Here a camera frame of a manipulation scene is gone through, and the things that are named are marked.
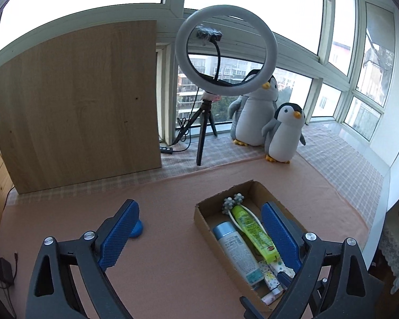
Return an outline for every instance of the white ring light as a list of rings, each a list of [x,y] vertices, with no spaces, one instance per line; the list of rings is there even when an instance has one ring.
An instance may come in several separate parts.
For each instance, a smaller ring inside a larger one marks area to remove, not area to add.
[[[192,67],[188,57],[188,39],[194,28],[203,20],[220,15],[241,18],[254,27],[266,43],[266,59],[260,72],[251,80],[236,86],[220,86],[201,78]],[[277,64],[278,46],[274,34],[257,15],[241,7],[231,5],[217,5],[203,8],[190,15],[182,24],[176,36],[176,58],[182,72],[196,86],[216,95],[245,95],[257,90],[272,76]]]

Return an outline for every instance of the penguin plush toy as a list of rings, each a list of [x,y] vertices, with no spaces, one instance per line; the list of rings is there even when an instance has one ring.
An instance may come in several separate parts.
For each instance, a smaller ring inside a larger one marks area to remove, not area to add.
[[[259,70],[252,70],[243,81],[256,75]],[[262,87],[239,96],[229,105],[228,115],[233,118],[231,137],[235,144],[242,146],[264,145],[265,137],[262,128],[275,114],[278,99],[277,81],[272,76]]]
[[[284,103],[275,112],[272,119],[262,129],[265,139],[266,160],[269,162],[289,163],[300,142],[306,145],[302,134],[305,113],[295,103]]]

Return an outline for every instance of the pink cloth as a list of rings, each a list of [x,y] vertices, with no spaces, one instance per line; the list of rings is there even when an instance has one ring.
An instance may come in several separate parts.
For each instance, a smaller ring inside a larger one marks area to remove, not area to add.
[[[24,318],[32,268],[44,238],[79,238],[114,215],[126,199],[139,203],[145,228],[142,236],[127,242],[107,276],[131,315],[242,318],[241,294],[195,227],[193,216],[196,203],[250,179],[264,184],[320,238],[342,241],[352,236],[364,246],[368,236],[364,220],[297,154],[289,165],[263,157],[104,193],[7,206],[0,225],[0,257],[13,260],[13,253],[19,253],[18,275],[10,290],[18,318]],[[78,270],[75,282],[87,315],[97,318],[85,288],[80,289]]]

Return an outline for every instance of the metal screw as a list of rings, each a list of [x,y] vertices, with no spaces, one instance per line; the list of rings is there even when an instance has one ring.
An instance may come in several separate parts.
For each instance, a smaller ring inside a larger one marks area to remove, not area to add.
[[[356,245],[356,240],[353,237],[348,237],[346,242],[350,246]]]
[[[316,234],[315,233],[306,233],[306,238],[309,241],[315,241],[316,240]]]
[[[44,244],[46,246],[51,245],[53,243],[53,237],[49,236],[44,239]]]
[[[94,231],[88,231],[84,234],[84,240],[92,240],[94,238]]]

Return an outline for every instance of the white bottle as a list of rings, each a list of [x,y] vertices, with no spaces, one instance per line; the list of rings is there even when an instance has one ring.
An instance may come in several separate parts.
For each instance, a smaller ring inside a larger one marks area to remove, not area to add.
[[[253,253],[231,222],[219,224],[213,229],[213,233],[227,257],[248,284],[253,286],[263,279],[263,273]]]

